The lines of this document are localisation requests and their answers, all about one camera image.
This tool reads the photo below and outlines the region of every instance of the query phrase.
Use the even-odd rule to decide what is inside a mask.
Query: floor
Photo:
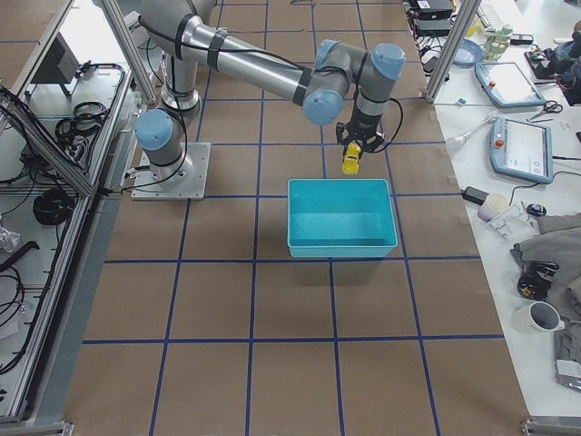
[[[358,175],[389,180],[399,247],[292,259],[287,181],[343,177],[333,126],[201,68],[206,198],[121,200],[64,418],[80,436],[517,436],[527,411],[401,3],[249,1],[212,24],[303,63],[325,38],[407,52],[397,143]]]

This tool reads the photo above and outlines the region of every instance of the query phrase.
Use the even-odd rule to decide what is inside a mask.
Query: scissors
[[[527,121],[531,122],[535,118],[538,118],[539,116],[544,114],[558,114],[560,112],[563,112],[562,104],[557,103],[555,100],[547,100],[543,105],[543,109],[541,110],[541,112],[531,116],[530,118],[527,118]]]

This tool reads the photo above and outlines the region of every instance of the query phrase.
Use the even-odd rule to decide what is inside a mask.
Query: blue lid
[[[142,114],[135,122],[135,135],[141,146],[154,152],[163,148],[173,134],[172,118],[160,109]]]
[[[373,49],[371,61],[388,79],[398,80],[406,63],[406,54],[397,45],[384,43]]]
[[[310,94],[302,104],[302,112],[316,125],[332,123],[343,107],[343,97],[330,89]]]
[[[327,55],[330,49],[337,45],[339,41],[334,41],[332,39],[323,39],[319,44],[319,50],[317,50],[317,55],[315,56],[315,68],[321,68],[323,62],[327,59]]]

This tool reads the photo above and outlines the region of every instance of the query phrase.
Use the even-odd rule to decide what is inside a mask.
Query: keyboard
[[[502,28],[505,24],[504,21],[498,15],[497,9],[495,8],[492,0],[482,0],[480,6],[477,10],[478,18],[480,23],[484,27],[484,34],[494,33],[495,30]]]

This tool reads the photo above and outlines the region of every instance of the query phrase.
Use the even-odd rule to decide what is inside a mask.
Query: black box
[[[448,36],[452,25],[449,20],[414,20],[418,36]]]
[[[448,19],[454,12],[450,0],[410,0],[411,13],[418,20]]]

